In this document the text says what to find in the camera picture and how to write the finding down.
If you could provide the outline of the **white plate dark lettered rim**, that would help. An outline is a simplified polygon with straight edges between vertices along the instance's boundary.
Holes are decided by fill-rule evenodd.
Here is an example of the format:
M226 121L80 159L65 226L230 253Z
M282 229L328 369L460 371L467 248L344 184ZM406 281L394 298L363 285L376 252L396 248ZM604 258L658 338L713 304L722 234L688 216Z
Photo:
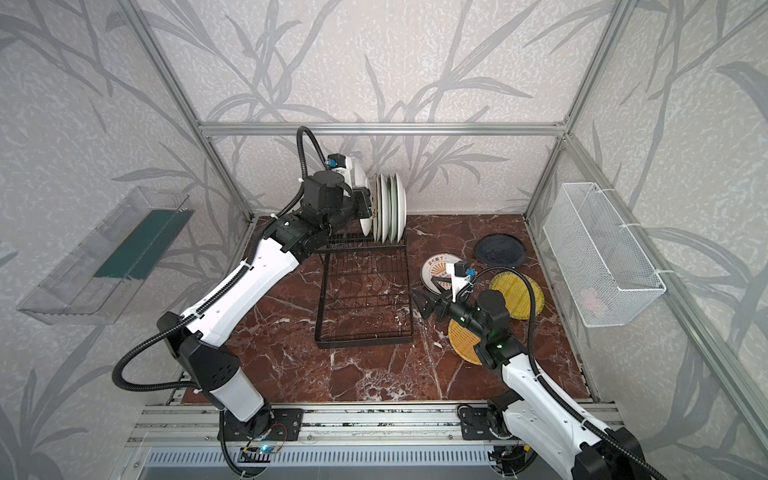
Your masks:
M390 210L390 189L389 181L386 175L379 176L380 193L380 232L381 241L387 243L391 232L391 210Z

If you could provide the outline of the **mint green flower plate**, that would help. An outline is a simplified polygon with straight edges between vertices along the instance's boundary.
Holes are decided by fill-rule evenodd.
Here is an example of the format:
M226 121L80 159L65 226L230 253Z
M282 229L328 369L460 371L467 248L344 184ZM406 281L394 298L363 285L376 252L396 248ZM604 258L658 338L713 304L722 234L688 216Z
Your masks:
M398 241L399 232L399 190L397 178L395 175L389 176L389 197L390 197L390 241Z

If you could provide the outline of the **black wire dish rack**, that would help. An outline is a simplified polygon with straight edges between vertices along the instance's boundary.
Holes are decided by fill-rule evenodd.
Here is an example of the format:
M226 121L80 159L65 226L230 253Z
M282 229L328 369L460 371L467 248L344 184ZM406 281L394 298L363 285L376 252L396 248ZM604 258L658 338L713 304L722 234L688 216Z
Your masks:
M314 340L321 349L410 343L414 336L405 240L381 243L352 224L318 251L323 276Z

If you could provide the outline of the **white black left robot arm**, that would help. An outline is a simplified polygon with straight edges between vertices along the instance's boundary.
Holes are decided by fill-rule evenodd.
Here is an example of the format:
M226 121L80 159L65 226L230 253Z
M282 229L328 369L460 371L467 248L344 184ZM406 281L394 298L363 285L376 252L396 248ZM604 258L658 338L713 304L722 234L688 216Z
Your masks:
M323 167L307 170L304 142L319 144L313 132L296 132L301 183L297 194L263 231L251 238L244 259L200 301L181 314L164 313L158 333L129 350L114 366L112 381L131 392L200 391L219 412L219 430L232 428L248 440L267 437L275 424L269 403L225 344L245 314L280 280L294 271L332 235L354 220L372 215L368 179L353 158L323 156ZM186 382L139 384L124 376L127 365L149 347L164 342L189 374Z

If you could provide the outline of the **cream floral plate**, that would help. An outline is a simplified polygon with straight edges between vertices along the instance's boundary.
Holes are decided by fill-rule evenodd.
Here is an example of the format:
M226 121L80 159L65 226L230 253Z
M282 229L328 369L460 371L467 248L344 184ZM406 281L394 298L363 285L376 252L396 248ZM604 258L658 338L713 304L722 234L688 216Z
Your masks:
M375 174L372 180L372 224L373 239L375 243L381 242L381 220L380 220L380 175Z

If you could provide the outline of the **white plate green emblem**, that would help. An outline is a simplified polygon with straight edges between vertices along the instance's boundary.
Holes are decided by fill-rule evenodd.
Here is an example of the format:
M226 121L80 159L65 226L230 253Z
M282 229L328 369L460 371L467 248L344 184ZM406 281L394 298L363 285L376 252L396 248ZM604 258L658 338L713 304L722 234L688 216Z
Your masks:
M366 188L367 190L370 190L369 180L364 172L364 169L359 165L356 159L351 156L347 156L345 163L346 167L343 176L347 184L353 189ZM360 220L362 233L365 236L368 236L372 231L372 221L372 214L369 214L367 218Z

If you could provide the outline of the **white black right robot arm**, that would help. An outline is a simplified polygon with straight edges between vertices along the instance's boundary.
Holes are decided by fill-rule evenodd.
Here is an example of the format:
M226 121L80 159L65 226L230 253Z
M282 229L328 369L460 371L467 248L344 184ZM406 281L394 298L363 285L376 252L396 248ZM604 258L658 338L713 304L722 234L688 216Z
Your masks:
M566 394L535 360L536 306L529 306L527 340L509 328L504 296L485 290L470 297L480 273L463 261L447 267L449 288L412 290L422 318L449 319L478 338L481 364L497 373L510 393L490 403L501 432L529 445L563 479L660 479L637 438L612 429Z

